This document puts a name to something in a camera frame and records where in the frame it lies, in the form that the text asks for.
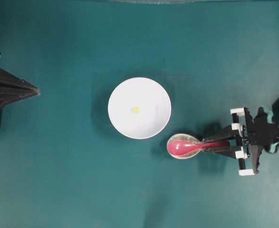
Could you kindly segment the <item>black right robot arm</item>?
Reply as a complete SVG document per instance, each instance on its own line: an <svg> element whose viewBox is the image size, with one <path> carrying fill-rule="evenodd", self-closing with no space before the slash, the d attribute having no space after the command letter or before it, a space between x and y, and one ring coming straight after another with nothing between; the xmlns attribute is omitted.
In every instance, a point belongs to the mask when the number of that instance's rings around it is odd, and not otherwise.
<svg viewBox="0 0 279 228"><path fill-rule="evenodd" d="M240 176L256 175L262 152L279 151L279 99L273 108L274 111L266 111L260 107L255 117L246 107L231 109L232 124L203 139L202 143L217 143L217 147L207 149L237 159Z"/></svg>

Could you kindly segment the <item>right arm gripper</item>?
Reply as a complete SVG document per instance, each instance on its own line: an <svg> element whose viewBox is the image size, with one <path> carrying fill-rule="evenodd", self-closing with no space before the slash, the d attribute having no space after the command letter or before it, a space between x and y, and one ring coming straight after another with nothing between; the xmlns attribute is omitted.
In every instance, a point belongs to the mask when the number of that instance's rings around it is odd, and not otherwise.
<svg viewBox="0 0 279 228"><path fill-rule="evenodd" d="M232 124L202 141L211 143L235 138L236 146L216 145L207 148L207 151L237 159L240 176L256 175L259 173L259 157L263 147L257 144L257 132L253 118L246 107L231 109L230 114L232 115Z"/></svg>

